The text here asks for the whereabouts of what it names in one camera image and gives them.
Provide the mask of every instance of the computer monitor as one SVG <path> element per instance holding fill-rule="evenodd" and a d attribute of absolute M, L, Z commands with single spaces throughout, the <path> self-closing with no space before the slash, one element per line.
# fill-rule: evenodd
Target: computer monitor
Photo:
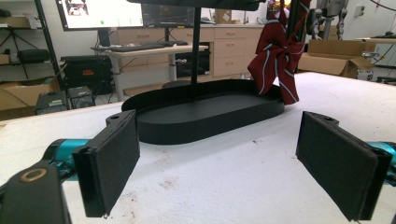
<path fill-rule="evenodd" d="M 193 27 L 194 7 L 172 7 L 142 4 L 145 27 Z"/>
<path fill-rule="evenodd" d="M 143 27 L 140 4 L 126 0 L 55 0 L 65 31 Z"/>

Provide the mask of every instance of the red ribbon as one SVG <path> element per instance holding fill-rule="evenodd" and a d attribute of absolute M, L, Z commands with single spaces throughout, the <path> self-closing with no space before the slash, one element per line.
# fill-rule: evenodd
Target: red ribbon
<path fill-rule="evenodd" d="M 297 94 L 294 71 L 297 68 L 304 51 L 304 43 L 298 42 L 296 32 L 304 23 L 311 0 L 301 0 L 300 19 L 296 24 L 294 33 L 287 39 L 286 15 L 283 10 L 285 1 L 280 1 L 279 19 L 275 15 L 262 29 L 262 34 L 256 48 L 257 56 L 248 66 L 248 71 L 253 76 L 259 95 L 267 93 L 276 77 L 285 105 L 292 105 L 299 101 Z"/>

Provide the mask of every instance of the black bag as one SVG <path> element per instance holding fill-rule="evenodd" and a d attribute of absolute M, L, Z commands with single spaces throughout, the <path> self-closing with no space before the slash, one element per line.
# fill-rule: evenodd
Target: black bag
<path fill-rule="evenodd" d="M 21 63 L 43 63 L 50 58 L 47 49 L 25 49 L 18 52 Z"/>

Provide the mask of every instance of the white table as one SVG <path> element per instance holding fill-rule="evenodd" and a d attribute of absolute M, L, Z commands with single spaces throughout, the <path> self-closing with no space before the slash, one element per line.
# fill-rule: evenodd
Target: white table
<path fill-rule="evenodd" d="M 207 49 L 208 46 L 200 46 L 199 50 Z M 165 74 L 169 77 L 168 81 L 177 80 L 177 72 L 176 72 L 176 59 L 175 54 L 177 53 L 186 53 L 192 52 L 192 45 L 187 46 L 173 46 L 170 48 L 163 49 L 146 49 L 139 51 L 131 51 L 131 52 L 108 52 L 108 56 L 110 57 L 111 64 L 113 65 L 113 73 L 114 73 L 114 83 L 116 86 L 117 98 L 120 101 L 124 101 L 123 90 L 137 87 L 143 85 L 150 84 L 150 78 L 148 77 L 148 71 L 136 71 L 132 73 L 123 73 L 120 68 L 120 59 L 121 58 L 138 58 L 138 57 L 147 57 L 154 56 L 160 54 L 167 54 L 169 66 L 167 68 L 159 67 L 149 69 L 151 74 L 156 74 L 156 76 L 160 76 L 161 74 Z M 142 77 L 144 79 L 143 82 L 138 80 L 138 77 Z"/>
<path fill-rule="evenodd" d="M 108 220 L 86 218 L 65 182 L 73 223 L 349 223 L 297 160 L 303 111 L 324 114 L 365 141 L 396 142 L 396 88 L 315 73 L 296 75 L 301 101 L 283 114 L 181 146 L 141 144 L 141 158 Z M 92 138 L 121 103 L 11 121 L 0 130 L 0 184 L 58 138 Z M 373 220 L 390 224 L 396 188 L 382 188 Z"/>

